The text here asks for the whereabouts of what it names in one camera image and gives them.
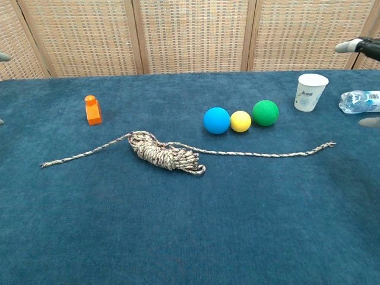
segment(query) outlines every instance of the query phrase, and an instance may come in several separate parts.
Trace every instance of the ball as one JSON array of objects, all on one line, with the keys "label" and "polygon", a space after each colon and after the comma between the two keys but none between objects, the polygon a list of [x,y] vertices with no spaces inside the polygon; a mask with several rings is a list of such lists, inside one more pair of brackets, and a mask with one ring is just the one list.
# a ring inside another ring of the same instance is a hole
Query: ball
[{"label": "ball", "polygon": [[231,115],[231,129],[235,132],[245,132],[251,126],[251,116],[244,111],[236,111]]},{"label": "ball", "polygon": [[252,109],[254,122],[261,126],[270,126],[277,121],[280,112],[277,105],[270,100],[262,100],[255,104]]},{"label": "ball", "polygon": [[204,114],[203,125],[208,132],[214,135],[222,134],[230,126],[230,115],[223,108],[211,108]]}]

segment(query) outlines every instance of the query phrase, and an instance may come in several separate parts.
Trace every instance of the plastic water bottle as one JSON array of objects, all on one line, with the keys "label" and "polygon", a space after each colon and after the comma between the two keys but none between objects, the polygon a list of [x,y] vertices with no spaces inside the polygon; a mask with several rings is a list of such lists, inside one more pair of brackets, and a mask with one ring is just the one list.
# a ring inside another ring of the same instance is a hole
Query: plastic water bottle
[{"label": "plastic water bottle", "polygon": [[343,93],[339,108],[347,114],[380,112],[380,91],[354,90]]}]

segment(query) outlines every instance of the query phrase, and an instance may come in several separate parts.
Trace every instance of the yellow ball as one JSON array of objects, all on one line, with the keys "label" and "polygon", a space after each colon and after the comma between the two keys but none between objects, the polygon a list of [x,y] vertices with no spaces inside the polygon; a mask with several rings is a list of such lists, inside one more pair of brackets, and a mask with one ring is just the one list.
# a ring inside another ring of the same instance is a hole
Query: yellow ball
[{"label": "yellow ball", "polygon": [[251,116],[244,111],[236,111],[231,116],[231,128],[235,132],[245,132],[251,126]]}]

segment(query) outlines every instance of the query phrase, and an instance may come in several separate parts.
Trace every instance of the braided rope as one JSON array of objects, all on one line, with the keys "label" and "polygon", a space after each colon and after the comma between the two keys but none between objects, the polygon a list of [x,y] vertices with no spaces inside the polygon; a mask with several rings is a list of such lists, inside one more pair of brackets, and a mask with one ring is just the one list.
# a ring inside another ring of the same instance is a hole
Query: braided rope
[{"label": "braided rope", "polygon": [[203,150],[196,147],[191,147],[190,145],[182,144],[180,142],[160,142],[157,138],[145,131],[129,132],[122,137],[119,137],[107,144],[103,144],[101,147],[97,147],[93,150],[87,151],[85,153],[77,154],[76,156],[67,157],[65,159],[54,160],[50,162],[45,162],[41,164],[41,167],[48,167],[54,164],[69,162],[73,159],[79,159],[81,157],[89,156],[97,151],[100,151],[110,145],[116,144],[119,141],[128,139],[129,144],[133,148],[133,151],[137,153],[137,156],[141,159],[147,160],[148,162],[168,169],[180,169],[185,172],[200,175],[206,171],[206,167],[203,164],[198,164],[199,153],[214,154],[221,156],[257,156],[257,157],[293,157],[293,156],[310,156],[311,154],[317,153],[318,151],[333,147],[336,145],[334,142],[327,142],[321,144],[310,151],[299,152],[299,153],[286,153],[286,154],[265,154],[265,153],[241,153],[235,151],[213,151],[213,150]]}]

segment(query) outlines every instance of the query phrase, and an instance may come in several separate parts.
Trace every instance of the paper cup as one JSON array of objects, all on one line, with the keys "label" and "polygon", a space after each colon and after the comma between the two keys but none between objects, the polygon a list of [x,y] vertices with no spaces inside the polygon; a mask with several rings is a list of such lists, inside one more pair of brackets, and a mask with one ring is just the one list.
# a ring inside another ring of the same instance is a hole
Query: paper cup
[{"label": "paper cup", "polygon": [[295,108],[303,112],[313,111],[327,84],[328,79],[324,76],[313,73],[302,74],[298,78]]}]

